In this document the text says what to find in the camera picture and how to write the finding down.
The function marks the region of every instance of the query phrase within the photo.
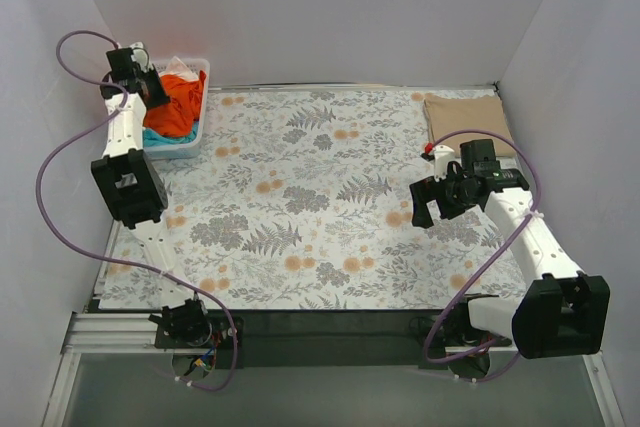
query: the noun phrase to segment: wall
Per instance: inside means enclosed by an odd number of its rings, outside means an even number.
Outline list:
[[[72,29],[109,32],[92,0],[0,0],[0,11],[0,425],[22,427],[40,425],[71,311],[90,295],[98,267],[59,244],[35,205],[44,157],[104,116],[95,87],[58,67],[55,44]],[[65,57],[101,76],[107,47],[80,41]],[[45,200],[63,232],[98,251],[110,222],[89,162],[103,148],[104,133],[70,148],[45,183]]]
[[[546,218],[610,284],[603,348],[628,425],[640,424],[638,32],[640,0],[544,0],[501,84]]]
[[[205,55],[216,85],[478,85],[502,76],[542,0],[96,0],[156,57]]]

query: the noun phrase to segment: colored wire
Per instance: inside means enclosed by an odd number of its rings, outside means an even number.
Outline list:
[[[61,55],[62,45],[69,38],[71,38],[73,36],[76,36],[76,35],[81,35],[81,34],[93,35],[95,37],[100,37],[101,39],[104,39],[104,40],[107,40],[108,42],[111,42],[116,48],[118,48],[117,42],[115,42],[114,40],[110,39],[109,37],[107,37],[107,36],[105,36],[103,34],[100,34],[98,32],[93,32],[91,30],[76,30],[74,32],[69,32],[68,34],[66,34],[64,37],[62,37],[58,41],[58,45],[56,46],[56,58],[58,59],[58,62],[60,63],[60,65],[62,66],[62,68],[64,70],[66,70],[70,75],[72,75],[76,79],[82,80],[83,82],[87,82],[87,83],[93,84],[93,85],[104,85],[104,86],[116,87],[116,88],[120,89],[122,91],[122,93],[123,93],[122,102],[120,103],[120,108],[122,108],[126,104],[127,97],[128,97],[128,93],[124,89],[124,87],[122,87],[121,85],[118,85],[118,84],[111,83],[111,82],[102,82],[102,81],[89,79],[89,78],[84,77],[84,76],[82,76],[80,74],[77,74],[76,72],[71,70],[67,66],[67,64],[64,62],[64,60],[62,59],[62,55]],[[47,224],[47,227],[49,227],[49,230],[51,230],[53,235],[60,242],[62,242],[64,245],[66,245],[69,249],[73,250],[74,252],[77,252],[78,254],[83,255],[85,257],[88,257],[90,259],[95,259],[95,260],[100,260],[100,261],[103,261],[103,262],[110,262],[110,263],[115,263],[115,264],[130,265],[132,267],[138,267],[140,269],[144,269],[144,270],[153,272],[155,274],[162,275],[163,277],[175,282],[176,284],[181,285],[183,287],[186,287],[186,288],[192,290],[193,292],[195,292],[197,294],[200,294],[200,295],[212,300],[213,302],[215,302],[220,307],[220,309],[222,309],[222,312],[226,316],[226,318],[229,321],[229,324],[230,324],[230,326],[232,328],[232,340],[233,340],[233,356],[232,356],[232,359],[231,359],[231,367],[229,368],[229,373],[227,374],[227,377],[219,385],[213,386],[213,387],[209,386],[209,385],[195,384],[195,383],[193,383],[191,381],[188,381],[187,379],[184,379],[182,377],[180,377],[178,379],[178,380],[181,380],[184,383],[188,383],[188,385],[190,385],[190,386],[193,386],[193,387],[196,387],[196,388],[199,388],[199,389],[202,389],[202,390],[207,390],[207,391],[210,391],[210,392],[218,392],[218,391],[224,389],[227,385],[229,385],[231,380],[233,380],[233,377],[234,377],[234,374],[235,374],[235,369],[236,369],[236,364],[237,364],[237,361],[238,361],[238,341],[236,339],[236,334],[235,334],[236,328],[235,328],[235,324],[233,322],[233,317],[231,316],[231,313],[225,307],[225,305],[222,302],[220,302],[216,297],[211,295],[209,292],[206,292],[205,290],[202,290],[202,289],[196,287],[195,285],[190,284],[189,282],[186,282],[186,281],[184,281],[184,280],[182,280],[182,279],[180,279],[178,277],[175,277],[172,274],[165,273],[164,271],[162,271],[161,269],[159,269],[157,267],[154,267],[154,266],[151,266],[151,265],[147,265],[147,264],[144,264],[142,262],[133,262],[133,261],[130,261],[130,260],[125,260],[125,259],[115,259],[113,257],[108,257],[106,255],[101,255],[101,254],[96,254],[96,253],[93,253],[93,252],[89,252],[88,250],[85,250],[82,247],[79,247],[78,245],[74,244],[72,241],[67,239],[64,236],[64,234],[62,234],[58,230],[56,225],[51,220],[51,217],[49,216],[49,213],[47,212],[47,209],[46,209],[46,207],[44,205],[44,201],[42,199],[42,180],[44,178],[44,174],[45,174],[45,172],[47,170],[47,167],[49,166],[51,161],[62,150],[64,150],[65,148],[67,148],[68,146],[70,146],[71,144],[76,142],[77,140],[79,140],[79,139],[85,137],[86,135],[89,135],[90,133],[96,131],[97,129],[99,129],[103,125],[106,125],[113,118],[115,118],[115,116],[117,116],[119,113],[120,113],[120,110],[116,110],[113,114],[107,116],[104,120],[99,122],[97,125],[95,125],[93,127],[90,127],[87,130],[84,130],[84,131],[80,132],[79,134],[74,135],[69,140],[66,140],[65,142],[60,144],[58,147],[53,149],[53,151],[51,151],[51,153],[47,156],[47,158],[42,162],[42,165],[40,166],[40,169],[38,170],[38,175],[36,176],[36,186],[35,187],[36,187],[36,203],[38,204],[38,210],[40,211],[40,214],[42,215],[42,218],[43,218],[45,224]]]
[[[532,202],[531,206],[529,207],[529,211],[530,212],[535,212],[538,209],[538,206],[540,205],[540,197],[542,195],[542,188],[541,188],[541,185],[540,185],[540,177],[538,176],[537,171],[535,170],[535,168],[533,167],[532,163],[529,161],[529,159],[525,155],[525,153],[522,152],[522,150],[520,150],[511,140],[507,139],[506,137],[504,137],[502,135],[496,134],[494,132],[489,132],[489,131],[486,131],[486,130],[479,130],[479,129],[465,129],[465,130],[457,130],[455,132],[451,132],[451,133],[441,137],[440,139],[436,140],[433,143],[433,147],[435,147],[436,145],[442,144],[445,140],[450,139],[451,137],[455,137],[456,135],[459,135],[459,134],[482,134],[482,135],[488,135],[490,137],[494,137],[496,139],[499,139],[499,140],[503,141],[504,143],[509,145],[513,150],[515,150],[518,153],[518,155],[520,156],[520,159],[525,163],[525,165],[527,166],[527,168],[531,172],[531,175],[532,175],[533,181],[534,181],[534,185],[535,185],[535,193],[533,195],[533,202]],[[511,247],[511,244],[513,244],[513,242],[516,240],[518,235],[520,235],[522,233],[522,231],[527,227],[527,225],[529,224],[529,222],[531,221],[532,218],[533,218],[533,216],[532,216],[531,213],[525,215],[525,217],[522,220],[522,222],[520,223],[520,225],[505,240],[504,244],[502,244],[500,246],[500,248],[498,248],[498,250],[491,257],[489,257],[489,259],[484,264],[482,264],[482,266],[469,278],[469,280],[467,280],[467,282],[464,284],[464,286],[462,286],[462,288],[458,291],[458,293],[449,301],[447,306],[442,310],[440,315],[438,315],[438,317],[436,318],[436,321],[434,322],[433,326],[431,327],[431,330],[429,330],[429,334],[427,334],[427,338],[425,339],[424,345],[423,345],[424,357],[428,362],[433,363],[433,364],[448,364],[450,362],[454,362],[456,360],[460,360],[460,359],[462,359],[464,357],[467,357],[469,355],[476,354],[476,353],[481,352],[481,351],[485,351],[489,347],[491,347],[491,346],[496,344],[496,342],[498,340],[497,339],[492,339],[492,340],[489,340],[488,342],[485,342],[485,343],[480,344],[480,345],[478,345],[476,347],[473,347],[472,349],[469,349],[466,352],[460,352],[460,353],[453,354],[453,355],[450,355],[450,356],[447,356],[447,357],[444,357],[444,358],[441,358],[441,359],[434,359],[434,358],[429,357],[429,355],[428,355],[429,348],[431,347],[431,343],[433,342],[433,339],[435,338],[435,336],[436,336],[438,330],[440,329],[440,327],[442,327],[442,324],[444,323],[444,321],[447,318],[447,316],[449,315],[449,313],[458,304],[458,302],[460,302],[460,300],[464,297],[464,295],[467,293],[467,291],[473,286],[473,284],[480,278],[480,276],[482,274],[484,274],[487,271],[487,269],[489,269],[489,267],[491,267],[493,265],[493,263],[502,254],[504,254],[507,251],[507,249],[509,247]],[[494,374],[488,375],[488,376],[484,377],[483,379],[477,379],[477,381],[478,382],[487,382],[489,380],[493,380],[493,379],[501,376],[502,374],[507,372],[513,366],[513,364],[515,364],[515,362],[518,360],[519,357],[520,357],[520,354],[518,353],[500,371],[498,371],[498,372],[496,372]]]

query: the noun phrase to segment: floral pattern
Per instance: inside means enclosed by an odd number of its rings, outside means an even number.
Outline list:
[[[425,93],[211,93],[200,156],[154,164],[189,281],[236,309],[444,307],[502,238],[479,209],[412,227],[409,184],[430,174]],[[143,260],[126,229],[110,247]],[[105,275],[102,308],[160,307],[153,274],[110,265]],[[523,289],[507,253],[473,291]]]

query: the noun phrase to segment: red object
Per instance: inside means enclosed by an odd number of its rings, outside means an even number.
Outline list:
[[[184,137],[191,133],[193,123],[200,118],[202,90],[207,74],[200,72],[200,78],[187,82],[177,75],[160,77],[162,86],[171,102],[147,112],[143,125],[164,137]]]

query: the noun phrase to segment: purple cable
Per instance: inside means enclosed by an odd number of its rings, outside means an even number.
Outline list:
[[[503,137],[502,135],[499,135],[499,134],[496,134],[496,133],[493,133],[493,132],[489,132],[489,131],[486,131],[486,130],[477,130],[477,129],[465,129],[465,130],[458,130],[458,131],[455,131],[455,132],[451,132],[451,133],[441,137],[436,142],[434,142],[433,146],[435,147],[438,144],[442,144],[445,140],[450,139],[451,137],[454,137],[454,136],[459,135],[459,134],[482,134],[482,135],[488,135],[490,137],[495,137],[496,139],[499,139],[499,140],[503,141],[504,143],[506,143],[507,145],[509,145],[511,148],[513,148],[513,150],[515,150],[518,153],[518,155],[520,156],[522,161],[525,163],[525,165],[528,167],[529,171],[531,172],[531,175],[533,176],[533,181],[535,183],[536,192],[534,194],[533,202],[531,204],[531,207],[529,207],[529,210],[530,210],[530,212],[535,212],[537,210],[537,208],[538,208],[538,205],[540,204],[540,196],[542,194],[542,189],[540,187],[540,178],[538,176],[537,171],[534,169],[533,165],[531,164],[531,162],[529,161],[527,156],[524,154],[524,152],[522,152],[512,141],[510,141],[509,139]],[[467,282],[464,284],[464,286],[462,286],[462,288],[458,291],[458,293],[449,301],[447,306],[443,309],[443,311],[440,313],[440,315],[436,318],[436,321],[434,322],[433,326],[431,327],[431,330],[429,331],[429,334],[427,335],[427,338],[425,339],[424,346],[423,346],[424,357],[428,362],[431,362],[433,364],[448,364],[449,362],[453,362],[455,360],[462,359],[462,358],[467,357],[469,355],[473,355],[475,353],[480,352],[483,349],[486,349],[487,347],[491,347],[492,345],[496,344],[497,339],[493,339],[493,340],[490,340],[488,342],[485,342],[484,344],[481,344],[481,345],[478,345],[476,347],[473,347],[472,349],[469,349],[466,352],[460,352],[460,353],[453,354],[451,356],[447,356],[447,357],[444,357],[444,358],[441,358],[441,359],[432,359],[428,355],[429,348],[431,347],[431,343],[433,342],[433,339],[435,338],[436,333],[438,332],[438,330],[442,326],[444,320],[447,318],[447,315],[449,315],[451,310],[453,310],[453,308],[464,297],[464,295],[467,293],[467,291],[480,278],[480,276],[482,274],[484,274],[487,271],[487,269],[489,267],[491,267],[491,265],[493,265],[493,263],[496,260],[498,260],[498,258],[502,254],[504,254],[509,247],[511,247],[511,244],[513,244],[513,242],[516,240],[518,235],[520,235],[520,233],[522,233],[522,231],[527,227],[527,225],[529,224],[531,219],[532,219],[532,215],[531,214],[525,215],[525,217],[522,220],[522,222],[520,223],[520,225],[507,238],[507,240],[504,242],[504,244],[502,244],[500,246],[500,248],[498,250],[496,250],[496,252],[491,257],[489,257],[489,259],[469,278],[469,280],[467,280]],[[500,371],[498,371],[498,372],[496,372],[494,374],[491,374],[491,375],[489,375],[487,377],[484,377],[483,379],[478,379],[477,382],[487,382],[489,380],[493,380],[493,379],[499,377],[500,375],[504,374],[507,370],[509,370],[511,368],[511,366],[513,366],[513,364],[515,364],[515,362],[518,360],[519,357],[520,357],[520,354],[516,354],[513,357],[513,359],[511,359],[511,361],[503,369],[501,369]]]
[[[67,35],[65,35],[64,37],[62,37],[60,39],[60,41],[58,42],[58,45],[56,46],[56,58],[58,59],[58,62],[60,63],[60,65],[62,66],[62,68],[64,70],[66,70],[69,74],[71,74],[73,77],[75,77],[76,79],[80,79],[84,82],[88,82],[89,84],[94,84],[94,85],[104,85],[104,86],[110,86],[110,87],[116,87],[118,89],[120,89],[122,91],[122,93],[124,94],[122,102],[120,103],[120,107],[123,107],[126,102],[127,102],[127,97],[128,97],[128,93],[126,91],[126,89],[124,87],[122,87],[121,85],[118,84],[114,84],[111,82],[100,82],[100,81],[96,81],[96,80],[92,80],[92,79],[88,79],[86,77],[83,77],[81,75],[76,74],[75,72],[73,72],[66,64],[65,62],[62,60],[62,56],[60,54],[60,51],[62,49],[62,44],[64,44],[64,42],[69,39],[70,37],[73,37],[75,35],[80,35],[80,34],[87,34],[87,35],[93,35],[96,37],[100,37],[102,39],[105,39],[109,42],[111,42],[116,48],[118,47],[118,44],[110,39],[109,37],[100,34],[98,32],[93,32],[91,30],[76,30],[74,32],[69,32]],[[195,382],[189,385],[192,385],[193,387],[202,389],[202,390],[207,390],[210,392],[217,392],[220,391],[222,389],[224,389],[227,385],[229,385],[229,383],[231,382],[231,380],[233,379],[233,376],[235,374],[235,369],[236,369],[236,363],[238,361],[238,340],[236,338],[235,332],[236,332],[236,326],[233,322],[233,317],[231,317],[231,313],[229,312],[229,309],[227,309],[225,307],[225,305],[220,302],[216,297],[214,297],[213,295],[211,295],[209,292],[206,292],[198,287],[196,287],[195,285],[191,285],[188,282],[185,282],[182,279],[179,279],[178,277],[175,277],[172,274],[165,274],[163,273],[162,270],[160,270],[157,267],[153,267],[151,265],[147,265],[147,264],[143,264],[140,262],[132,262],[130,260],[125,260],[125,259],[115,259],[112,257],[107,257],[105,255],[100,255],[100,254],[95,254],[93,252],[89,252],[88,250],[83,249],[82,247],[79,247],[77,245],[75,245],[73,242],[71,242],[69,239],[67,239],[59,230],[58,228],[55,226],[55,224],[53,223],[53,221],[51,220],[51,217],[49,217],[49,213],[47,212],[47,209],[44,205],[44,202],[42,200],[42,179],[44,177],[44,173],[47,170],[47,167],[49,166],[49,164],[51,163],[51,161],[55,158],[56,155],[58,155],[63,149],[65,149],[66,147],[68,147],[69,145],[73,144],[75,141],[81,139],[82,137],[89,135],[91,132],[94,132],[95,130],[99,129],[100,127],[102,127],[103,125],[107,124],[108,122],[110,122],[116,115],[118,115],[120,113],[119,110],[116,110],[113,114],[107,116],[106,119],[104,119],[103,121],[101,121],[100,123],[98,123],[97,125],[95,125],[94,127],[90,127],[89,129],[80,132],[79,134],[74,135],[73,137],[71,137],[69,140],[66,140],[65,142],[63,142],[62,144],[60,144],[58,147],[56,147],[55,149],[53,149],[53,151],[47,156],[47,158],[44,160],[44,162],[42,162],[42,165],[40,166],[40,169],[38,170],[38,175],[36,176],[36,203],[38,204],[38,210],[40,211],[40,214],[42,215],[42,218],[44,219],[44,222],[47,224],[47,227],[49,227],[49,230],[51,230],[51,232],[53,233],[53,235],[56,236],[56,238],[62,242],[64,245],[66,245],[68,248],[70,248],[71,250],[73,250],[74,252],[77,252],[80,255],[84,255],[85,257],[89,257],[90,259],[95,259],[95,260],[100,260],[103,262],[110,262],[110,263],[114,263],[114,264],[123,264],[123,265],[130,265],[132,267],[138,267],[140,269],[145,269],[148,270],[150,272],[153,272],[155,274],[159,274],[169,280],[172,280],[173,282],[175,282],[178,285],[182,285],[183,287],[186,287],[204,297],[207,297],[208,299],[211,299],[212,301],[214,301],[216,304],[218,304],[218,306],[220,307],[220,309],[222,309],[222,311],[224,312],[224,315],[227,317],[227,320],[229,321],[229,324],[231,325],[231,328],[233,329],[233,357],[231,359],[231,367],[229,368],[229,373],[227,374],[226,379],[218,386],[208,386],[208,385],[202,385],[202,384],[196,384]],[[185,379],[183,379],[182,377],[180,377],[180,380],[182,380],[183,382],[188,382]]]

